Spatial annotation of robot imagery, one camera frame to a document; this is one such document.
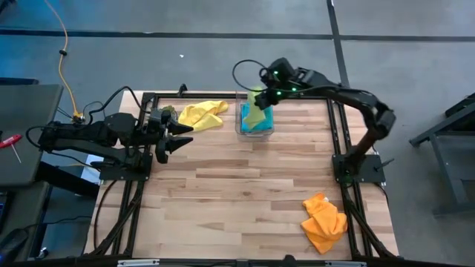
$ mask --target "wooden plank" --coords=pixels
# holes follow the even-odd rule
[[[137,91],[137,98],[142,94]],[[179,113],[201,101],[161,99],[160,106],[172,105]],[[288,100],[275,106],[275,132],[268,142],[238,139],[235,100],[227,101],[229,109],[218,115],[222,126],[186,134],[194,141],[175,151],[169,164],[154,161],[142,198],[134,256],[282,259],[292,254],[299,260],[349,259],[347,235],[320,255],[300,226],[309,218],[302,202],[318,192],[339,211],[343,208],[331,166],[333,144],[325,101]],[[351,139],[357,143],[366,131],[364,122],[357,110],[345,108]],[[138,115],[128,92],[120,111]],[[344,152],[338,117],[337,123]],[[124,182],[118,182],[105,200],[99,215],[99,240],[117,219],[123,186]],[[99,197],[104,190],[102,186]],[[388,249],[397,253],[383,193],[376,186],[362,184],[361,194],[368,223]],[[359,227],[356,233],[362,251]],[[86,252],[92,250],[91,237],[92,228]],[[126,237],[122,240],[123,248]]]

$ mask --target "orange cloth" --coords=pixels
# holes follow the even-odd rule
[[[325,254],[347,231],[347,215],[339,213],[322,193],[305,200],[304,207],[310,219],[301,226],[318,252]]]

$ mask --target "yellow cloth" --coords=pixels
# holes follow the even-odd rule
[[[227,111],[228,107],[229,105],[225,101],[205,101],[196,105],[187,105],[180,114],[178,122],[192,126],[194,131],[220,126],[223,124],[223,120],[216,114]]]
[[[304,221],[301,226],[318,252],[325,254],[347,231],[347,216],[339,213],[332,203],[326,201],[322,193],[305,200],[304,207],[310,219]]]
[[[249,129],[253,129],[256,125],[266,119],[264,111],[262,111],[257,105],[255,105],[255,97],[261,92],[247,92],[247,102],[249,103],[249,114],[244,118],[244,122]]]

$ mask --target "screwdriver handle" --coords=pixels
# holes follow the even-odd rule
[[[5,139],[4,141],[0,142],[0,148],[6,148],[7,146],[13,145],[18,142],[22,138],[21,134],[15,134],[12,137]]]

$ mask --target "black cable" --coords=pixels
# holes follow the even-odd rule
[[[102,240],[102,242],[99,244],[99,246],[97,246],[97,248],[89,252],[89,254],[104,255],[107,252],[108,248],[111,246],[112,242],[117,237],[118,231],[121,231],[123,229],[124,224],[127,222],[128,218],[134,213],[134,210],[136,208],[140,208],[140,202],[143,195],[143,189],[144,189],[144,183],[139,182],[137,184],[137,188],[135,189],[134,196],[132,197],[132,200],[130,200],[123,215],[119,216],[116,223],[112,227],[112,230],[109,232],[108,236],[104,240]]]
[[[375,182],[374,184],[383,191],[383,194],[386,197],[386,203],[387,203],[387,205],[389,205],[389,198],[387,197],[386,190],[378,182]]]
[[[96,167],[94,167],[94,166],[92,166],[91,164],[88,164],[88,163],[86,163],[86,162],[82,162],[82,161],[80,161],[79,159],[75,158],[74,156],[68,156],[68,155],[64,155],[64,154],[58,154],[58,153],[47,152],[47,151],[46,151],[46,153],[52,154],[52,155],[56,155],[56,156],[63,156],[63,157],[66,157],[66,158],[68,158],[68,159],[74,159],[76,162],[80,163],[81,165],[84,165],[84,166],[87,166],[87,167],[91,167],[91,168],[94,168],[94,169],[100,171],[98,168],[96,168]]]
[[[248,87],[242,85],[242,84],[238,81],[238,79],[236,78],[236,74],[235,74],[235,72],[236,72],[236,67],[238,67],[239,65],[241,65],[241,64],[243,64],[243,63],[245,63],[245,62],[252,62],[252,63],[255,63],[255,64],[257,64],[257,65],[260,65],[262,68],[261,68],[261,70],[259,71],[259,73],[261,73],[262,70],[266,70],[266,71],[267,71],[267,67],[264,66],[264,65],[263,65],[262,63],[260,63],[259,61],[254,60],[254,59],[244,59],[244,60],[239,61],[238,63],[235,64],[234,67],[232,67],[232,78],[234,79],[234,81],[236,82],[236,84],[239,85],[239,86],[241,86],[243,89],[249,90],[249,91],[251,91],[251,92],[257,92],[257,93],[262,92],[263,90],[255,90],[255,89],[251,89],[251,88],[248,88]]]
[[[117,182],[117,180],[114,180],[111,182],[111,184],[105,189],[104,194],[101,197],[101,200],[99,201],[99,204],[97,206],[97,211],[96,211],[96,217],[94,218],[94,229],[93,229],[93,244],[94,244],[94,249],[97,249],[97,223],[99,222],[99,212],[101,211],[102,204],[104,203],[105,196],[109,193],[111,190],[112,186]]]
[[[64,111],[64,110],[63,110],[62,108],[60,108],[60,107],[58,107],[56,110],[57,110],[61,115],[64,115],[64,116],[66,116],[66,117],[68,117],[68,118],[70,118],[70,119],[73,118],[71,115],[69,115],[66,111]]]
[[[33,140],[30,138],[30,131],[31,130],[34,130],[34,129],[38,129],[38,128],[47,128],[48,126],[33,126],[33,127],[29,127],[27,129],[27,131],[24,133],[24,136],[27,138],[28,142],[30,142],[30,144],[32,146],[34,146],[35,148],[38,148],[38,149],[42,149],[38,144],[36,144],[35,142],[33,142]]]
[[[139,109],[140,109],[141,111],[145,112],[145,113],[150,114],[150,111],[146,111],[146,110],[144,110],[144,109],[142,108],[142,106],[141,106],[140,103],[139,103],[139,100],[137,100],[137,97],[135,96],[134,91],[133,91],[129,86],[122,86],[122,87],[119,88],[117,91],[115,91],[115,93],[113,93],[112,96],[109,97],[109,99],[107,99],[107,101],[104,103],[104,105],[103,105],[101,108],[98,108],[98,109],[93,110],[93,111],[89,111],[89,116],[91,117],[91,120],[89,121],[88,125],[90,125],[90,124],[93,122],[93,120],[94,120],[92,114],[97,113],[97,112],[100,112],[100,111],[103,111],[103,110],[105,109],[105,107],[107,107],[107,106],[109,105],[109,103],[111,103],[112,99],[113,99],[114,97],[116,97],[116,95],[119,94],[122,90],[125,90],[125,89],[127,89],[127,90],[129,90],[129,91],[131,92],[131,94],[132,94],[132,96],[133,96],[133,98],[134,98],[134,100],[135,100],[135,103],[137,104],[137,106],[139,106]]]
[[[85,113],[86,113],[86,108],[87,108],[88,106],[93,105],[93,104],[96,104],[96,103],[101,104],[101,107],[104,106],[104,104],[103,104],[101,101],[92,101],[91,103],[89,103],[89,104],[87,104],[87,105],[84,106],[84,108],[82,109],[82,114],[85,114]]]
[[[248,88],[244,85],[242,85],[238,79],[236,78],[236,75],[235,75],[235,71],[236,71],[236,67],[238,67],[240,64],[243,64],[245,62],[252,62],[252,63],[255,63],[259,66],[261,66],[261,70],[259,70],[259,76],[261,78],[263,78],[265,75],[274,75],[275,78],[277,78],[277,76],[273,73],[270,73],[269,72],[269,69],[264,66],[262,63],[254,60],[254,59],[244,59],[244,60],[241,60],[239,61],[238,63],[236,63],[234,65],[234,67],[232,68],[232,78],[234,79],[234,81],[236,82],[237,85],[239,85],[240,87],[242,87],[243,89],[245,90],[248,90],[248,91],[251,91],[251,92],[256,92],[256,93],[262,93],[262,92],[265,92],[267,90],[274,90],[274,91],[278,91],[278,92],[284,92],[284,93],[303,93],[303,92],[307,92],[309,90],[315,90],[315,89],[323,89],[323,88],[339,88],[339,86],[337,85],[332,85],[332,84],[329,84],[329,85],[319,85],[319,86],[314,86],[314,87],[311,87],[311,88],[305,88],[305,89],[300,89],[300,90],[297,90],[297,91],[293,91],[293,90],[283,90],[283,89],[278,89],[278,88],[267,88],[267,89],[263,89],[263,90],[255,90],[255,89],[251,89],[251,88]]]
[[[31,224],[31,225],[28,225],[28,226],[25,226],[24,228],[22,228],[23,230],[27,230],[28,228],[30,227],[34,227],[34,226],[38,226],[38,225],[53,225],[53,224],[57,224],[57,223],[62,223],[62,222],[65,222],[65,221],[74,221],[74,220],[77,220],[77,219],[80,219],[80,218],[92,218],[91,216],[77,216],[77,217],[74,217],[74,218],[65,218],[65,219],[60,219],[60,220],[57,220],[56,222],[40,222],[40,223],[34,223],[34,224]]]

